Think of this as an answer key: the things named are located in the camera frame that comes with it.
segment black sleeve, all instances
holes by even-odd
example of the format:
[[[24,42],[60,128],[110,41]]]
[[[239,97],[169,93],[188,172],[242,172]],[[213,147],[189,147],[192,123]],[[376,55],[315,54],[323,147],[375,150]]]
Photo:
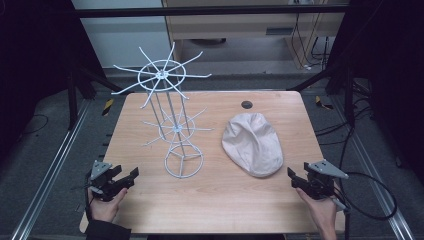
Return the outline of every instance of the black sleeve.
[[[130,239],[131,229],[109,222],[91,220],[88,223],[86,240],[128,240]]]

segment person's arm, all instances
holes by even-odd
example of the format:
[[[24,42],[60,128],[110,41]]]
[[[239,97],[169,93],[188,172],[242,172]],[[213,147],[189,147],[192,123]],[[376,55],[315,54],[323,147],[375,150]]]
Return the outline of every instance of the person's arm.
[[[336,212],[337,206],[331,198],[314,200],[302,189],[296,188],[300,198],[308,205],[309,212],[314,220],[322,239],[336,240]]]
[[[119,203],[124,199],[127,189],[122,189],[110,202],[103,202],[93,199],[93,195],[88,190],[91,217],[85,234],[86,240],[128,240],[131,230],[113,224],[112,221],[119,210]]]

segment white fabric cap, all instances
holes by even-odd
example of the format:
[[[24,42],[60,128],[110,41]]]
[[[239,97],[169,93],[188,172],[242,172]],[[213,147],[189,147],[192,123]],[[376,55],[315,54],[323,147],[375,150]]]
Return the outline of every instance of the white fabric cap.
[[[224,131],[222,146],[237,165],[254,177],[269,176],[283,165],[277,133],[260,113],[232,118]]]

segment table top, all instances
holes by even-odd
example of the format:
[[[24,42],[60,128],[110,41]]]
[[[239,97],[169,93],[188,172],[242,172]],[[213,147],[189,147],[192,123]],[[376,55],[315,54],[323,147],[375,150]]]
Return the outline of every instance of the table top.
[[[116,179],[128,175],[135,167],[139,168],[140,176],[121,202],[115,223],[143,234],[317,232],[307,206],[287,176],[290,167],[305,178],[303,163],[323,159],[300,94],[246,91],[184,92],[184,95],[189,98],[185,101],[186,115],[195,116],[196,128],[213,129],[195,131],[189,140],[204,155],[202,168],[190,178],[171,176],[164,167],[170,144],[159,139],[143,146],[160,136],[158,127],[143,123],[157,123],[150,104],[140,108],[147,94],[128,95],[104,162],[122,166],[123,171]],[[165,106],[166,94],[158,96],[162,108],[170,114]],[[180,109],[180,96],[174,92],[170,96],[174,109]],[[242,108],[243,101],[252,102],[253,107]],[[248,175],[222,147],[227,122],[246,112],[262,113],[281,143],[283,167],[266,178]],[[80,230],[84,231],[87,224],[84,216]],[[341,212],[336,230],[344,230]]]

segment human hand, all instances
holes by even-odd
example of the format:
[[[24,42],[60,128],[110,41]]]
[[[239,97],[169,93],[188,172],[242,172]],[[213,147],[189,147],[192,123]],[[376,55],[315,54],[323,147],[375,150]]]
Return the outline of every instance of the human hand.
[[[302,189],[296,188],[300,198],[308,205],[312,219],[317,225],[321,238],[325,240],[337,239],[336,237],[336,212],[337,206],[331,198],[314,200]]]
[[[93,193],[88,189],[91,217],[94,220],[112,222],[119,210],[119,203],[124,199],[128,189],[123,188],[110,202],[103,202],[93,198]]]

